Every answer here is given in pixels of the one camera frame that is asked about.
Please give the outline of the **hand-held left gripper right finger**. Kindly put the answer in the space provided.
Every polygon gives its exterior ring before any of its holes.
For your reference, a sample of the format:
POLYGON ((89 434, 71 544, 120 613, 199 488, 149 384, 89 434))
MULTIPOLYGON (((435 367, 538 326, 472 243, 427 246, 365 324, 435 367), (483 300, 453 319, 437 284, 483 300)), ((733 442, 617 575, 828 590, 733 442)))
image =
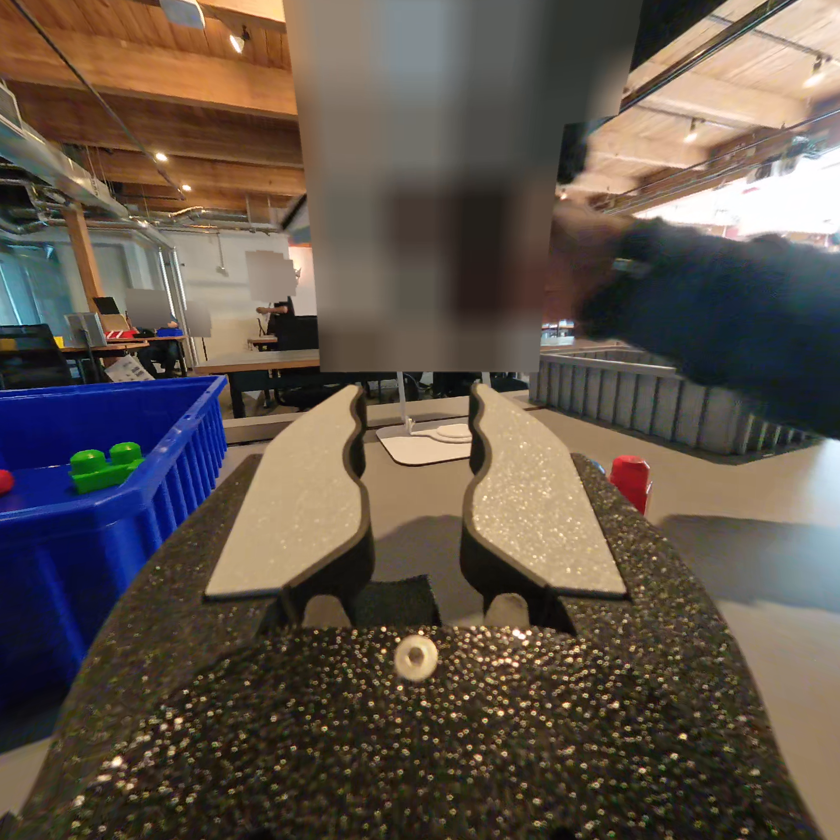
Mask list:
POLYGON ((518 593, 622 600, 627 586, 570 450, 488 385, 469 395, 472 479, 459 564, 485 601, 518 593))

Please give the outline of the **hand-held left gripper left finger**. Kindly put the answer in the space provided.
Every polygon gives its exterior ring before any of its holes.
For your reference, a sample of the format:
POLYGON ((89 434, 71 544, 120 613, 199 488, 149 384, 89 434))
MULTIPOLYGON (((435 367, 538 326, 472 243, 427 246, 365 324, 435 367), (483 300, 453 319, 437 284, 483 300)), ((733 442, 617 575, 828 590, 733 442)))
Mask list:
POLYGON ((352 604, 375 568, 364 389, 345 386, 266 447, 206 585, 208 600, 352 604))

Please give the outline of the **red single-stud block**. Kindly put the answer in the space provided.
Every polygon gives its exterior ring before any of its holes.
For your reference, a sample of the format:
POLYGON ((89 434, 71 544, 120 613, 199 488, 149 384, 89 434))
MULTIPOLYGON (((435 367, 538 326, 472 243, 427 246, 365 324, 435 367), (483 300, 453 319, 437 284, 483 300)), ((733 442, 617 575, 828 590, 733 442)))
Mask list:
POLYGON ((647 461, 632 455, 619 455, 612 462, 608 479, 641 515, 646 515, 653 486, 647 461))

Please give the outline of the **pile of assorted toy blocks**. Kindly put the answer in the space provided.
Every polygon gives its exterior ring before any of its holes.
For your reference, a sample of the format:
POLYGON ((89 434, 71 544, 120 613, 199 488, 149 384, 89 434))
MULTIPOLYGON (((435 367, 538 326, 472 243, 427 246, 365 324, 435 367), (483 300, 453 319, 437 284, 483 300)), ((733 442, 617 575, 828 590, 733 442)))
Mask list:
POLYGON ((109 452, 90 448, 76 452, 66 465, 2 469, 1 495, 14 491, 44 496, 49 492, 86 495, 124 483, 144 461, 141 446, 134 442, 118 443, 109 452))

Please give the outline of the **blue ribbed plastic bin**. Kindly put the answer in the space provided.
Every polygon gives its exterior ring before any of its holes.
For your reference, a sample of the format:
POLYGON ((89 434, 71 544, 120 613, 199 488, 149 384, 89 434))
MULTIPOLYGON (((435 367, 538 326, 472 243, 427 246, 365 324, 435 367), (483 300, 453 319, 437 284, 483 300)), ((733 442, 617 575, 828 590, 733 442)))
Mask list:
POLYGON ((220 376, 5 391, 1 701, 68 687, 146 561, 215 489, 227 450, 220 376), (122 484, 80 494, 73 455, 137 444, 122 484))

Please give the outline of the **person's right forearm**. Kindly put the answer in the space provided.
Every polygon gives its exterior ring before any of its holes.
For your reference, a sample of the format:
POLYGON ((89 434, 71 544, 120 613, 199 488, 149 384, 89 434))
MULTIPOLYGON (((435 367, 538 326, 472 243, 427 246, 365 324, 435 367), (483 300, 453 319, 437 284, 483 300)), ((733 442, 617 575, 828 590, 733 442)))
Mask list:
POLYGON ((634 219, 606 267, 574 316, 589 337, 660 355, 776 423, 838 439, 838 253, 634 219))

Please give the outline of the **person's right hand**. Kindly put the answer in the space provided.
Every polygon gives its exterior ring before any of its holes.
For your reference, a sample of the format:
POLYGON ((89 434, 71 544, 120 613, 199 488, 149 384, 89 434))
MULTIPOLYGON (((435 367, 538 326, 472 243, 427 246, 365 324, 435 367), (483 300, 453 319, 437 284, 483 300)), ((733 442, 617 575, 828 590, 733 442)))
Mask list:
POLYGON ((576 322, 584 304, 611 281, 634 217, 606 215, 572 201, 554 207, 543 276, 542 322, 576 322))

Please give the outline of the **grey ribbed plastic bin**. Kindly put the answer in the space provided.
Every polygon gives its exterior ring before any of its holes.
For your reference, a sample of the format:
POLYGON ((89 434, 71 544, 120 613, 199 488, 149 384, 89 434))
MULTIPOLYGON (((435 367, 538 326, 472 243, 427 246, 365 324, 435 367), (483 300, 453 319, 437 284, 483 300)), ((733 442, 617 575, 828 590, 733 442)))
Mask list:
POLYGON ((716 386, 688 380, 669 362, 621 344, 543 351, 529 375, 532 403, 698 456, 761 459, 822 440, 772 422, 716 386))

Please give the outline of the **black mesh chair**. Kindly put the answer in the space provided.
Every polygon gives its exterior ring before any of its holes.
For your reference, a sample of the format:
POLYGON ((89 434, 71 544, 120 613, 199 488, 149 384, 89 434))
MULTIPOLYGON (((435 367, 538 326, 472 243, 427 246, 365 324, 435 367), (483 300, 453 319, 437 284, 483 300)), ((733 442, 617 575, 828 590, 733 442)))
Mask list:
POLYGON ((47 324, 1 326, 1 390, 73 385, 68 362, 47 324))

